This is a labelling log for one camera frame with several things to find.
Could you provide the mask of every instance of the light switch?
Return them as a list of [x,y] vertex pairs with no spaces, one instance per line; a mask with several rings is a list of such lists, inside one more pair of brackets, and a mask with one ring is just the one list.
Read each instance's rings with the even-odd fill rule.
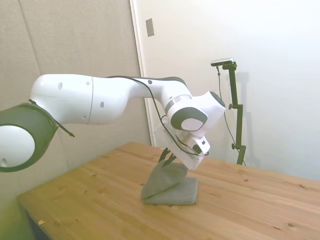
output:
[[146,32],[148,34],[148,37],[155,35],[154,22],[152,18],[146,20],[145,25],[146,25]]

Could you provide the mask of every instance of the wall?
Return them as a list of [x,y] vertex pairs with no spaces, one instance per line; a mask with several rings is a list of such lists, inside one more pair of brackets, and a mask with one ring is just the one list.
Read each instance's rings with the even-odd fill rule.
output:
[[[139,75],[128,0],[0,1],[0,110],[26,102],[42,74]],[[0,172],[0,239],[33,239],[16,196],[126,142],[150,144],[143,99],[119,121],[67,124],[47,152],[19,172]]]
[[[146,77],[181,77],[195,96],[219,93],[210,62],[234,57],[247,165],[320,180],[319,1],[133,2]],[[155,35],[147,37],[145,20],[150,18]],[[227,106],[228,79],[223,71]],[[235,134],[236,111],[227,110],[226,117]],[[207,138],[210,157],[236,162],[224,119]]]

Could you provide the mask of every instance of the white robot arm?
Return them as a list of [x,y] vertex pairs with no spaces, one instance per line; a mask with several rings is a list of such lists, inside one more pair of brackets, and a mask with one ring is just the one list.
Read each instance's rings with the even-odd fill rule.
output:
[[226,109],[214,92],[192,96],[178,77],[46,74],[33,85],[32,103],[0,111],[0,172],[35,163],[46,151],[57,122],[108,124],[123,114],[131,98],[161,103],[166,117],[156,134],[189,170],[196,169],[210,148],[205,134]]

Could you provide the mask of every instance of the table top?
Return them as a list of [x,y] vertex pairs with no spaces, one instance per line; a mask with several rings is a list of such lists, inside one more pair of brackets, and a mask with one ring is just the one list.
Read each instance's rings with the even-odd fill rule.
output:
[[130,142],[18,198],[55,240],[320,239],[320,182],[210,158],[196,205],[143,205],[161,152]]

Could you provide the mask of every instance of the folded towel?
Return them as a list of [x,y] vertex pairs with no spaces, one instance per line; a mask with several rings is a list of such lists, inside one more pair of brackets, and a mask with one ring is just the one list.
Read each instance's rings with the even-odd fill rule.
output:
[[182,163],[165,162],[161,160],[152,170],[141,191],[142,202],[154,205],[194,205],[197,202],[198,179],[186,177],[188,169]]

